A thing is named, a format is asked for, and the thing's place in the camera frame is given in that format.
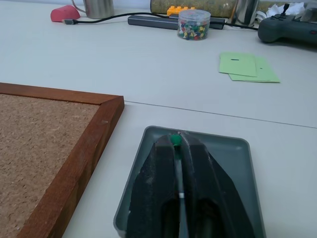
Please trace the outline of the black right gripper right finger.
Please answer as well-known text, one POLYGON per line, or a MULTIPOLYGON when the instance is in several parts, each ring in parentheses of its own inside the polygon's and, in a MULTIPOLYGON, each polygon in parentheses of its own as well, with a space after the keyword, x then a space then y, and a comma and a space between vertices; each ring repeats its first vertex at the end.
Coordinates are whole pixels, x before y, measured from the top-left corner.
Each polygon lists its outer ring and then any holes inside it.
POLYGON ((182 136, 181 164, 189 238, 255 238, 232 179, 200 140, 182 136))

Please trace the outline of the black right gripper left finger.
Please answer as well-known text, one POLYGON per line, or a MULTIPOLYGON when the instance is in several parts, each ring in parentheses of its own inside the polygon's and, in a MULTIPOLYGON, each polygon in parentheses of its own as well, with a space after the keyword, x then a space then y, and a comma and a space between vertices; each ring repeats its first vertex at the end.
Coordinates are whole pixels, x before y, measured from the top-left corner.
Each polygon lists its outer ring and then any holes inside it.
POLYGON ((160 137, 135 178, 128 215, 128 238, 178 238, 180 202, 175 150, 160 137))

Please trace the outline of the green pushpin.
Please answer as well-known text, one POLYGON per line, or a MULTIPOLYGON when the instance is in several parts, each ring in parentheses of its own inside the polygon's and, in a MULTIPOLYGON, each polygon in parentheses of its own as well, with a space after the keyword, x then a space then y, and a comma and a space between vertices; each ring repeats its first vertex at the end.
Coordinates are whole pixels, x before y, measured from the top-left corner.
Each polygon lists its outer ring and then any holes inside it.
POLYGON ((170 136, 170 141, 173 144, 175 150, 179 150, 182 145, 182 136, 180 134, 172 134, 170 136))

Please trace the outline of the grey plastic tray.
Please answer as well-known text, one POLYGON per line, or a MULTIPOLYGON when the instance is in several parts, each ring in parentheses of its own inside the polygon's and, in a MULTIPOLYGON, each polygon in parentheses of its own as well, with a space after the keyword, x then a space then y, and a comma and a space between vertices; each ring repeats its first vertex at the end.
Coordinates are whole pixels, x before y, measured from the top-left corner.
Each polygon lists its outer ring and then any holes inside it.
MULTIPOLYGON (((114 228, 121 238, 125 238, 126 235, 133 183, 150 152, 152 144, 163 135, 178 132, 174 128, 159 126, 145 128, 113 220, 114 228)), ((231 177, 253 226, 255 238, 266 238, 249 143, 236 137, 195 131, 186 131, 186 133, 204 143, 211 155, 231 177)))

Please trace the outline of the green paper note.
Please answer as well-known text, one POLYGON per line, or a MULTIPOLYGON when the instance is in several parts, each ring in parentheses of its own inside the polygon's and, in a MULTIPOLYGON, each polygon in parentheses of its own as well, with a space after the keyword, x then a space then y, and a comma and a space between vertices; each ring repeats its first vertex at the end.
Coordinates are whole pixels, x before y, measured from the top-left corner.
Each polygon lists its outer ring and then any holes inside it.
POLYGON ((262 57, 255 57, 257 76, 244 76, 229 74, 233 81, 246 81, 246 82, 263 82, 263 83, 280 83, 279 78, 276 76, 266 59, 262 57))
POLYGON ((223 52, 219 58, 219 72, 221 73, 257 76, 256 58, 252 54, 223 52))

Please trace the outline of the clear jar of pushpins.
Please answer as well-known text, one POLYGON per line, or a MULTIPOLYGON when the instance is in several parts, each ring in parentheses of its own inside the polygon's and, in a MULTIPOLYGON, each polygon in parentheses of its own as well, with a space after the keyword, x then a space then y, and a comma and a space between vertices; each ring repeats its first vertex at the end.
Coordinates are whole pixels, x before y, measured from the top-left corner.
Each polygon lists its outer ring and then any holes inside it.
POLYGON ((177 36, 191 41, 204 40, 208 36, 211 14, 204 10, 188 9, 178 15, 177 36))

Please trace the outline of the wood-framed cork board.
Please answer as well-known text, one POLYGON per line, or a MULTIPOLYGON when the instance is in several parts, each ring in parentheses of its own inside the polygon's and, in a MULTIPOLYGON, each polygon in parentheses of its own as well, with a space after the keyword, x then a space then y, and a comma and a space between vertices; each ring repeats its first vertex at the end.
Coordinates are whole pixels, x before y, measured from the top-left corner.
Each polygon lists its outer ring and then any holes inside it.
POLYGON ((0 83, 0 238, 61 238, 122 96, 0 83))

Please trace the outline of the dark grey usb hub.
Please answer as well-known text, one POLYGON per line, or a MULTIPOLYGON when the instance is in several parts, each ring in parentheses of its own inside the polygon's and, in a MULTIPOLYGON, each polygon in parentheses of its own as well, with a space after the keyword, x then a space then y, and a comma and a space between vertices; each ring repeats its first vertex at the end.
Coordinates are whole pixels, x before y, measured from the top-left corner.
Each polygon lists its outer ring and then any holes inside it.
MULTIPOLYGON (((178 18, 159 18, 153 16, 133 15, 128 17, 128 24, 135 26, 153 27, 161 29, 177 30, 178 18)), ((224 19, 211 17, 210 28, 222 30, 224 19)))

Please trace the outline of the dark grey remote controller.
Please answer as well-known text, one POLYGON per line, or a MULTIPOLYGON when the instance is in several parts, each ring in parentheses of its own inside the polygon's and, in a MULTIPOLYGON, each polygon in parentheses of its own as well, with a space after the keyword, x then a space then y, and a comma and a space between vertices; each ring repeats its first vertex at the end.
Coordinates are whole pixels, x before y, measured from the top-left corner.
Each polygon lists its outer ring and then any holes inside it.
POLYGON ((280 14, 262 20, 258 28, 258 37, 264 43, 274 43, 279 40, 294 40, 317 45, 317 20, 303 16, 287 15, 290 4, 283 6, 280 14))

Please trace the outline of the orange toy brick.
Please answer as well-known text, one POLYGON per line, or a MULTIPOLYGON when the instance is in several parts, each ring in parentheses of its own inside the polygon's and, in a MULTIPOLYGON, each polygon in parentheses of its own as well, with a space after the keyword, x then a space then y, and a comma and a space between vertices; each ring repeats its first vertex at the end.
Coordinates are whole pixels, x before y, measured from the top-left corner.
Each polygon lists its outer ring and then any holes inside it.
POLYGON ((187 6, 170 6, 166 12, 167 16, 178 15, 179 12, 189 9, 196 9, 195 7, 187 7, 187 6))

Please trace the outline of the steel cup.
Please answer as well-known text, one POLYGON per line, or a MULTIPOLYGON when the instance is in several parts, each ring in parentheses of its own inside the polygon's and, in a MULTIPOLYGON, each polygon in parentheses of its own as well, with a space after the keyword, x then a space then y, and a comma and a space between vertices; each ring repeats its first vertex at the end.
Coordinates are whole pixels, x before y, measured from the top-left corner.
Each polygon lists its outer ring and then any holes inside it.
POLYGON ((233 24, 253 27, 260 0, 237 0, 233 24))

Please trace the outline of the steel mug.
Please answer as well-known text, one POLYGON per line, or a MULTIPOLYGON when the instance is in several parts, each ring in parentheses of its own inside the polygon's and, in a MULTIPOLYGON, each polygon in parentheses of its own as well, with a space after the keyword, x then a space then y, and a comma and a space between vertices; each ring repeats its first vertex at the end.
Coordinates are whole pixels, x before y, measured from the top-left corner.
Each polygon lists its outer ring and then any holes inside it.
POLYGON ((90 19, 103 19, 114 16, 113 0, 82 0, 85 9, 80 9, 75 0, 71 0, 73 6, 80 12, 86 14, 90 19))

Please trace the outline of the speckled cork roll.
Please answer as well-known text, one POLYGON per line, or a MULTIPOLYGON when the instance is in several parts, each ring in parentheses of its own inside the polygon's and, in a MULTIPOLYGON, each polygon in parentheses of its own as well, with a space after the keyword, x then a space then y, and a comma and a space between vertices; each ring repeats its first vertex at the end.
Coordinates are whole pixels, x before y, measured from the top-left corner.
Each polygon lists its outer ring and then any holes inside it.
MULTIPOLYGON (((260 0, 258 9, 266 12, 269 7, 276 4, 282 6, 283 0, 260 0)), ((165 14, 170 6, 187 6, 205 10, 215 17, 229 18, 233 16, 237 0, 150 0, 150 10, 153 13, 165 14)))

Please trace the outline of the crumpled white paper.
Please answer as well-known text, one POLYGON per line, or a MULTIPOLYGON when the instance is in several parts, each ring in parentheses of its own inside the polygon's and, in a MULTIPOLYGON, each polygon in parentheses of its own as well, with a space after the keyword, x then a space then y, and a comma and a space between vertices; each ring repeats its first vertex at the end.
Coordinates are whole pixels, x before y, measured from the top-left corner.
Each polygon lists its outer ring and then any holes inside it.
MULTIPOLYGON (((266 13, 262 11, 257 11, 256 20, 261 22, 262 20, 269 18, 271 16, 281 14, 284 11, 285 5, 277 6, 274 4, 272 7, 269 7, 266 13)), ((305 4, 303 2, 300 3, 290 3, 289 7, 286 10, 286 15, 301 15, 305 11, 305 4)))

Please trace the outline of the red computer mouse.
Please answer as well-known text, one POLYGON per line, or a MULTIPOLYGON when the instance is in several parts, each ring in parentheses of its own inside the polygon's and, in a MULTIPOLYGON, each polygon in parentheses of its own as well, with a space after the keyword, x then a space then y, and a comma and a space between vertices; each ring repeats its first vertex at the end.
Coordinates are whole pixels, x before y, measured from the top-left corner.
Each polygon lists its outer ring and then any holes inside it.
POLYGON ((78 10, 72 5, 65 5, 51 11, 52 22, 62 22, 65 19, 79 19, 80 14, 78 10))

